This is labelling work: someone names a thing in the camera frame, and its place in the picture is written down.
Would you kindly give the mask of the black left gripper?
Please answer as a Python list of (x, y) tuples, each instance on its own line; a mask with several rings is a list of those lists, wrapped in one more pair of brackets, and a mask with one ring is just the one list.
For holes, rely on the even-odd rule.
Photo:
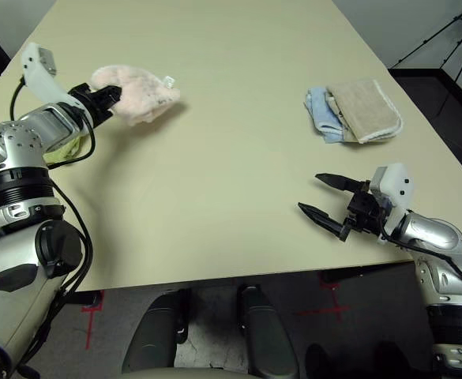
[(69, 94), (89, 112), (92, 125), (99, 126), (112, 117), (111, 108), (121, 98), (122, 88), (116, 85), (107, 85), (92, 91), (88, 84), (82, 83), (73, 87)]

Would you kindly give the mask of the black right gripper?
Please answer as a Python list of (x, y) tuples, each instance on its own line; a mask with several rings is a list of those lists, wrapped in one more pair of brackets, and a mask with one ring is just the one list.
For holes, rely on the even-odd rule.
[(350, 229), (358, 232), (365, 231), (373, 235), (381, 233), (381, 226), (391, 211), (388, 200), (377, 200), (370, 192), (370, 182), (360, 182), (339, 174), (319, 173), (315, 178), (334, 189), (353, 193), (347, 206), (349, 211), (344, 223), (338, 223), (329, 215), (312, 205), (298, 203), (300, 210), (316, 225), (335, 235), (345, 242)]

